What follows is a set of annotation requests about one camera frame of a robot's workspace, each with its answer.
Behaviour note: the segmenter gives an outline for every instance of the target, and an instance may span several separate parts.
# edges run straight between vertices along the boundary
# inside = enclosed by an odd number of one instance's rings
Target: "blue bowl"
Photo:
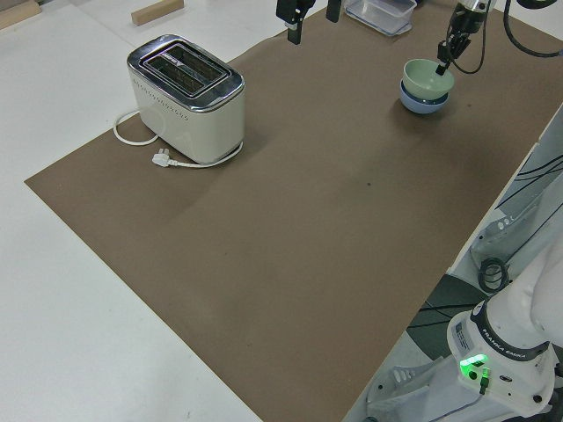
[[[422,99],[415,97],[405,89],[403,81],[400,82],[401,103],[407,109],[417,114],[430,114],[437,112],[448,102],[449,94],[445,94],[438,99]]]

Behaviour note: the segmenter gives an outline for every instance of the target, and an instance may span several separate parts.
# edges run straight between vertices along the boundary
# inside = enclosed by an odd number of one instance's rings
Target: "brown mat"
[[[226,165],[159,168],[161,141],[108,131],[26,183],[261,418],[339,421],[563,98],[560,61],[511,47],[494,12],[483,71],[409,113],[403,64],[435,56],[452,7],[418,8],[397,39],[321,13],[301,46],[236,59],[246,138]]]

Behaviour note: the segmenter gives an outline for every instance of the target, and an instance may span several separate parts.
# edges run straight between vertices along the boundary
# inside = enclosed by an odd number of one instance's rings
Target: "toaster's chrome top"
[[[163,35],[133,51],[128,66],[192,112],[209,112],[245,87],[227,63],[178,35]]]

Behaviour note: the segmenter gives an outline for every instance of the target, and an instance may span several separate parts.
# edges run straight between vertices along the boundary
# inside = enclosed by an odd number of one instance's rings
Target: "green bowl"
[[[454,76],[449,70],[440,76],[438,63],[427,59],[413,59],[403,68],[405,89],[415,97],[437,99],[446,95],[454,86]]]

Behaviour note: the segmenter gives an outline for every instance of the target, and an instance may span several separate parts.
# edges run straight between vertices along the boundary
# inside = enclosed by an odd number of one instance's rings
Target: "cream toaster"
[[[245,135],[245,80],[177,35],[133,51],[129,75],[143,123],[198,164],[228,156]]]

